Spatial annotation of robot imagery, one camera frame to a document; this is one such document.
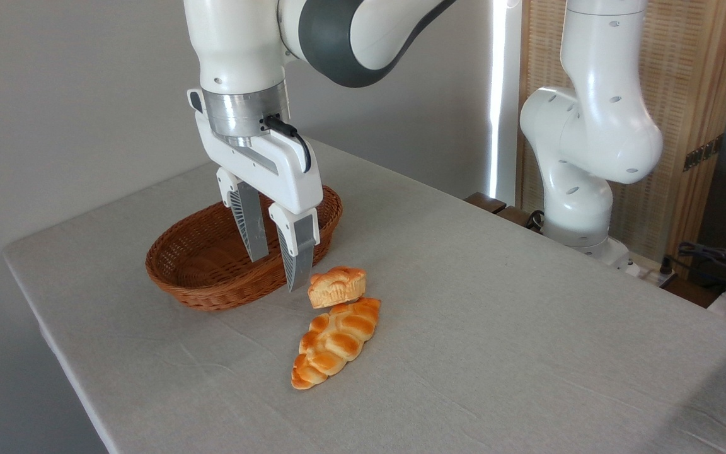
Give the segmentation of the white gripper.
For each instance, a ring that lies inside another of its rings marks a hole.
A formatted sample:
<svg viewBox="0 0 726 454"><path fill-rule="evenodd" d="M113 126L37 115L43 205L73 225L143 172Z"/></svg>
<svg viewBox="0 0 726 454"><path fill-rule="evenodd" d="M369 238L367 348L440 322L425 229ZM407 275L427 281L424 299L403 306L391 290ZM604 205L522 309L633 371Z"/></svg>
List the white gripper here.
<svg viewBox="0 0 726 454"><path fill-rule="evenodd" d="M251 138L249 146L233 146L211 129L204 92L191 89L187 97L205 152L221 166L216 172L220 195L234 216L250 260L270 253L260 192L275 202L268 214L279 234L287 288L302 287L309 281L314 248L320 244L315 207L323 200L323 189L313 149L277 131Z"/></svg>

